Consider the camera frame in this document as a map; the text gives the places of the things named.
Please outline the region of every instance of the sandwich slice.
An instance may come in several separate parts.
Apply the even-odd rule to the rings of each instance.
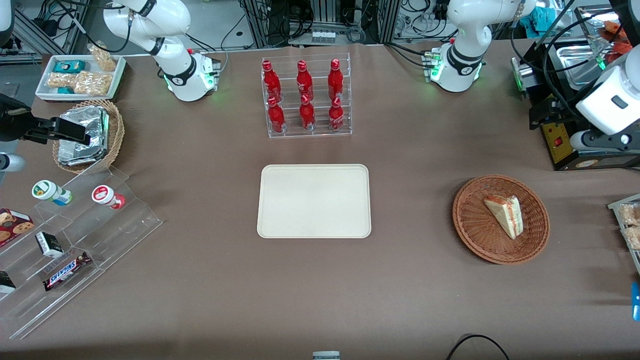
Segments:
[[[511,239],[522,234],[522,212],[517,197],[491,195],[484,200],[484,203]]]
[[[630,226],[623,231],[631,249],[640,250],[640,227]]]

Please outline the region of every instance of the red and white cup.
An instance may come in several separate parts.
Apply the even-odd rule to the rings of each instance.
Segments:
[[[109,206],[111,209],[120,209],[127,202],[122,194],[114,192],[106,185],[100,185],[93,189],[91,198],[98,204]]]

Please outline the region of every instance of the aluminum foil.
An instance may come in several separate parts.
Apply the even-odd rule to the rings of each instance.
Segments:
[[[107,154],[109,114],[102,106],[85,106],[71,109],[60,115],[60,117],[84,126],[86,134],[91,137],[89,145],[60,140],[58,160],[62,165],[72,166],[94,163]]]

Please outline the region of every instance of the wicker basket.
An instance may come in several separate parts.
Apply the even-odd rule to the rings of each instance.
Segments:
[[[107,166],[111,165],[118,156],[120,152],[120,146],[122,145],[122,138],[124,137],[124,123],[122,122],[122,116],[118,111],[118,108],[108,100],[89,100],[83,101],[74,106],[76,108],[82,108],[85,106],[102,106],[109,113],[109,147],[107,155],[101,160],[101,162],[105,163]],[[63,170],[73,172],[75,174],[80,174],[84,169],[93,165],[90,164],[82,164],[82,165],[74,165],[71,167],[62,165],[58,161],[58,149],[60,148],[60,142],[53,142],[53,161],[56,162],[57,166]]]
[[[484,204],[489,195],[520,201],[524,230],[512,240]],[[453,202],[453,223],[466,246],[496,264],[521,264],[535,258],[549,239],[549,216],[540,198],[520,181],[486,175],[465,184]]]

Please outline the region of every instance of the blue object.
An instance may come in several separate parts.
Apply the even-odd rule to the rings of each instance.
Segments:
[[[58,88],[58,94],[75,94],[76,92],[72,88]]]
[[[527,38],[539,38],[547,32],[556,17],[554,9],[536,6],[529,15],[520,19],[520,25],[524,27]]]
[[[640,288],[637,282],[631,284],[631,316],[640,322]]]
[[[77,74],[84,70],[83,60],[59,61],[54,67],[54,72],[62,72],[64,74]]]

